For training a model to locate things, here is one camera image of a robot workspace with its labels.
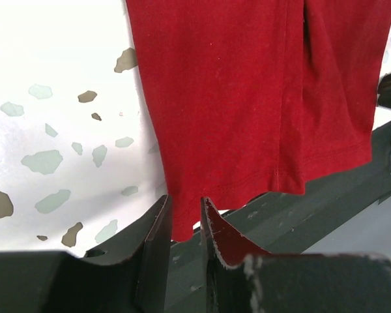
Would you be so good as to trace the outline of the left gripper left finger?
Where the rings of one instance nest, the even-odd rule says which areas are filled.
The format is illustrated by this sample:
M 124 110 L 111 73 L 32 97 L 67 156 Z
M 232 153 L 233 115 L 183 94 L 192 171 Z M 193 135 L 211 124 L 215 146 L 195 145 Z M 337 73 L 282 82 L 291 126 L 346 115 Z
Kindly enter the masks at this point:
M 78 258 L 65 251 L 0 252 L 0 312 L 162 312 L 172 201 Z

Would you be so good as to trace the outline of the dark red t shirt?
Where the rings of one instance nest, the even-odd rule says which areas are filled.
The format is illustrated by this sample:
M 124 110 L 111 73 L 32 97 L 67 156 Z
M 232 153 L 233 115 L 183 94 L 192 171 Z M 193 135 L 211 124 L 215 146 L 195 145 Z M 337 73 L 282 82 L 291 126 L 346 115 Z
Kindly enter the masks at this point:
M 128 1 L 174 241 L 371 160 L 391 1 Z

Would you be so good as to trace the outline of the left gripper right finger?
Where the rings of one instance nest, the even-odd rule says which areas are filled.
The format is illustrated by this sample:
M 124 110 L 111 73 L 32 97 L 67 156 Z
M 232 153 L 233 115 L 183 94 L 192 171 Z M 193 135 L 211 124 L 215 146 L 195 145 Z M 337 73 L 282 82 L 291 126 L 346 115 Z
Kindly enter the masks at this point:
M 207 312 L 391 312 L 391 261 L 374 253 L 273 254 L 201 199 Z

